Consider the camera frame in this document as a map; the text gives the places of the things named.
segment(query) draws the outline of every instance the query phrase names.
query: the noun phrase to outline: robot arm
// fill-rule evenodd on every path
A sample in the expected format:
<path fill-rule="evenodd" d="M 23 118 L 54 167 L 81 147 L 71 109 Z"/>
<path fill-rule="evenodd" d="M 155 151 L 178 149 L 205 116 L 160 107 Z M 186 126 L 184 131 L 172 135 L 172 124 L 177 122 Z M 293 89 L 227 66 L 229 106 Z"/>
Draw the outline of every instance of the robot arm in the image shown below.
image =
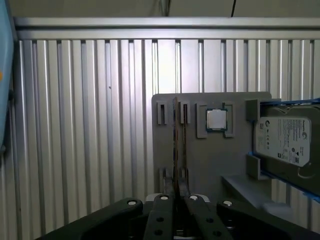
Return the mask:
<path fill-rule="evenodd" d="M 9 5 L 5 0 L 0 0 L 0 149 L 5 134 L 9 83 L 14 55 L 15 30 L 13 26 Z"/>

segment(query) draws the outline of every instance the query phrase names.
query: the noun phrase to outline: gray bracket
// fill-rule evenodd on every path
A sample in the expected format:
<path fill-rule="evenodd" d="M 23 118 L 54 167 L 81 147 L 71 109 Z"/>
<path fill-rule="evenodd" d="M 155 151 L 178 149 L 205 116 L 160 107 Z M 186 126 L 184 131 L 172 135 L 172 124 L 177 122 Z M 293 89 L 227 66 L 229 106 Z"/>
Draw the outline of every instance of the gray bracket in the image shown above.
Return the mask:
<path fill-rule="evenodd" d="M 256 156 L 246 155 L 246 174 L 256 180 L 268 180 L 269 177 L 261 174 L 261 160 Z"/>
<path fill-rule="evenodd" d="M 190 110 L 190 103 L 189 101 L 179 101 L 179 107 L 180 107 L 180 123 L 184 124 L 184 106 L 186 105 L 186 123 L 191 123 L 191 110 Z"/>
<path fill-rule="evenodd" d="M 245 117 L 249 122 L 256 122 L 260 119 L 259 99 L 245 101 Z"/>
<path fill-rule="evenodd" d="M 157 122 L 158 125 L 166 125 L 168 124 L 168 105 L 166 101 L 157 101 Z"/>
<path fill-rule="evenodd" d="M 206 139 L 208 137 L 208 133 L 206 130 L 205 123 L 206 122 L 206 109 L 207 104 L 205 103 L 196 103 L 195 111 L 196 111 L 196 137 L 198 139 Z"/>
<path fill-rule="evenodd" d="M 234 111 L 234 104 L 233 102 L 223 102 L 222 107 L 227 109 L 227 131 L 225 131 L 224 137 L 225 138 L 234 138 L 236 134 L 236 111 Z"/>

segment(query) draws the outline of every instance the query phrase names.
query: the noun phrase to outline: hard drive label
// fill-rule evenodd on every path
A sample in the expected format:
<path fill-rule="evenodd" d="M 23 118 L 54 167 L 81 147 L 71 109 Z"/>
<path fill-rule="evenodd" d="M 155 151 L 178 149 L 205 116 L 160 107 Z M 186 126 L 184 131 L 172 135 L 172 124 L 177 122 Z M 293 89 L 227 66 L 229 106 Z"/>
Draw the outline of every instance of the hard drive label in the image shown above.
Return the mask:
<path fill-rule="evenodd" d="M 261 117 L 255 152 L 303 167 L 310 159 L 311 122 L 305 117 Z"/>

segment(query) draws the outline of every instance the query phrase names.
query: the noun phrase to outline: hard drive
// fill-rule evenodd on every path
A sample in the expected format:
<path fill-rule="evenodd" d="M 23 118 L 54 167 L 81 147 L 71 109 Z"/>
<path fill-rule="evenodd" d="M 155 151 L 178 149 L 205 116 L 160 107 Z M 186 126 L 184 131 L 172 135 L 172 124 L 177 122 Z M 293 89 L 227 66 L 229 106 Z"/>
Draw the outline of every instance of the hard drive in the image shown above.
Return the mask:
<path fill-rule="evenodd" d="M 254 154 L 267 174 L 320 196 L 320 103 L 262 103 Z"/>

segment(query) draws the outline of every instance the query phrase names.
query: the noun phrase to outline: black wire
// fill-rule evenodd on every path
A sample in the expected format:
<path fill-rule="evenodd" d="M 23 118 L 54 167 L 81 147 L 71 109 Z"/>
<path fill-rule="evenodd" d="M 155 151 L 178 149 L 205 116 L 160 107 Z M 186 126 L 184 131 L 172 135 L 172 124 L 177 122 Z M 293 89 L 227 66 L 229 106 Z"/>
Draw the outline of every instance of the black wire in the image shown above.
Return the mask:
<path fill-rule="evenodd" d="M 231 11 L 231 17 L 234 16 L 235 14 L 235 8 L 236 8 L 237 0 L 233 0 L 233 6 L 232 6 L 232 11 Z"/>
<path fill-rule="evenodd" d="M 165 13 L 166 17 L 169 17 L 169 15 L 170 15 L 170 7 L 171 7 L 171 0 L 168 1 L 168 8 L 167 8 L 167 11 Z"/>

